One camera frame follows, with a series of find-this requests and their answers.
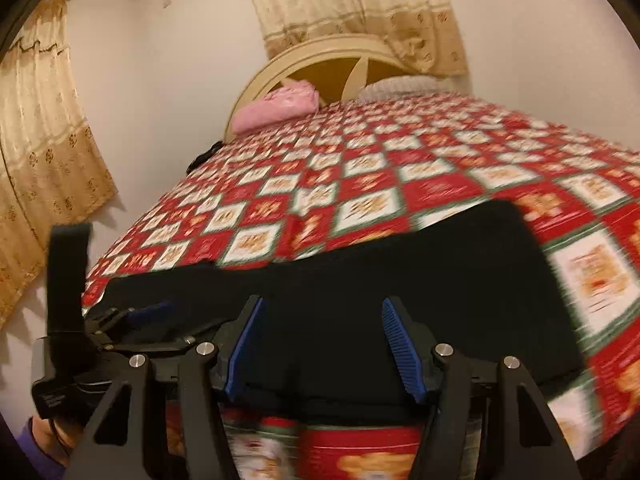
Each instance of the black garment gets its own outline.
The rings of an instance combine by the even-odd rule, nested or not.
[[[518,209],[492,201],[418,232],[261,269],[212,264],[112,280],[102,304],[171,298],[183,319],[267,300],[242,403],[299,419],[401,423],[415,407],[382,329],[387,296],[466,355],[519,357],[547,388],[583,367],[570,316]]]
[[[222,143],[221,140],[219,140],[213,146],[211,146],[206,152],[198,155],[195,159],[193,159],[193,162],[187,168],[187,174],[190,174],[192,171],[195,171],[199,166],[207,162],[217,152],[217,150],[222,148],[222,146],[224,146],[224,144]]]

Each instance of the silver bolt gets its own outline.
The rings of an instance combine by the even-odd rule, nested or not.
[[[436,345],[436,353],[441,357],[449,357],[453,354],[453,346],[447,343],[439,343]]]
[[[146,357],[142,354],[136,354],[131,359],[129,359],[129,366],[134,368],[140,368],[146,361]]]
[[[520,360],[517,357],[507,356],[503,362],[504,365],[511,370],[515,370],[520,366]]]
[[[196,346],[196,352],[200,355],[209,355],[215,349],[216,347],[213,345],[213,343],[210,343],[209,341],[200,343],[198,346]]]

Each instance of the pink pillow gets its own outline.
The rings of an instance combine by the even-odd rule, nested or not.
[[[272,124],[315,114],[320,94],[309,81],[294,81],[240,108],[231,122],[236,135],[253,133]]]

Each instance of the beige curtain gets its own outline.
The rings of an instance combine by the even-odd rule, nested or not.
[[[467,72],[449,0],[253,0],[267,53],[275,57],[305,40],[359,32],[384,39],[417,72]]]
[[[0,326],[44,263],[53,224],[116,193],[78,102],[66,0],[44,0],[0,63]]]

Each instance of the wooden headboard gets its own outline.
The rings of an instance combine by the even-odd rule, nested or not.
[[[287,81],[309,81],[320,93],[321,105],[327,105],[354,99],[381,79],[413,73],[377,36],[340,34],[301,43],[272,59],[247,85],[226,124],[225,142],[234,138],[231,118],[239,108]]]

